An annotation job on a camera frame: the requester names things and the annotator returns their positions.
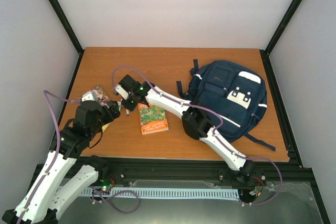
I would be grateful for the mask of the orange treehouse paperback book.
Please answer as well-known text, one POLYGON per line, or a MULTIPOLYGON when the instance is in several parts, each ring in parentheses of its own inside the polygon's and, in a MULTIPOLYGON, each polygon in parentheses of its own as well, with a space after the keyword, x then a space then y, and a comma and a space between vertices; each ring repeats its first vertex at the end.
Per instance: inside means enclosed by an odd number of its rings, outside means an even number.
POLYGON ((166 111, 156 105, 138 104, 142 135, 167 131, 169 129, 166 111))

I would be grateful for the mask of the navy blue student backpack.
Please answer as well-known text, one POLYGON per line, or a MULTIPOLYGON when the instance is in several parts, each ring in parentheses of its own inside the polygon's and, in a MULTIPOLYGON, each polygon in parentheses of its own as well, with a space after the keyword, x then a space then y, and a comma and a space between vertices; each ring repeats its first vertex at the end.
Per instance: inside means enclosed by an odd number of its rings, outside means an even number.
POLYGON ((212 110, 210 117, 219 133, 232 143, 241 137, 275 151, 275 147, 259 140, 250 131, 264 117, 267 110, 267 90, 264 79, 256 72, 227 60, 216 60, 199 67, 194 60, 188 90, 177 90, 184 100, 200 102, 212 110))

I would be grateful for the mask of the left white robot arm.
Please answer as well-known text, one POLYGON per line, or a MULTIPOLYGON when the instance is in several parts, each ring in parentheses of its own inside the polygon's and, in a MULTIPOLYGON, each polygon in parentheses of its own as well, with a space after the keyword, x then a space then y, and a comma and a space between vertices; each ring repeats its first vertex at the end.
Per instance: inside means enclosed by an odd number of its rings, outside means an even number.
POLYGON ((108 101, 106 105, 97 101, 81 102, 74 118, 67 121, 53 140, 46 162, 27 195, 16 208, 5 211, 2 220, 5 223, 58 223, 86 187, 94 182, 106 182, 107 165, 93 155, 69 182, 59 187, 90 141, 102 133, 104 125, 119 116, 116 101, 108 101))

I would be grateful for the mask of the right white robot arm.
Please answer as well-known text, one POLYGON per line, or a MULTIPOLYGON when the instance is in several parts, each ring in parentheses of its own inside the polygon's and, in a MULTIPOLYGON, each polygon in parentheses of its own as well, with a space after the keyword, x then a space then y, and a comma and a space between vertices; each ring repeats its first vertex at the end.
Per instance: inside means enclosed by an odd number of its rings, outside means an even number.
POLYGON ((133 111, 143 103, 156 105, 181 119, 185 133, 211 147, 236 173, 235 180, 248 185, 254 176, 255 164, 247 156, 235 149, 218 131, 210 115, 219 117, 214 111, 195 102, 175 97, 150 82, 139 83, 126 75, 114 87, 114 93, 122 96, 122 104, 133 111))

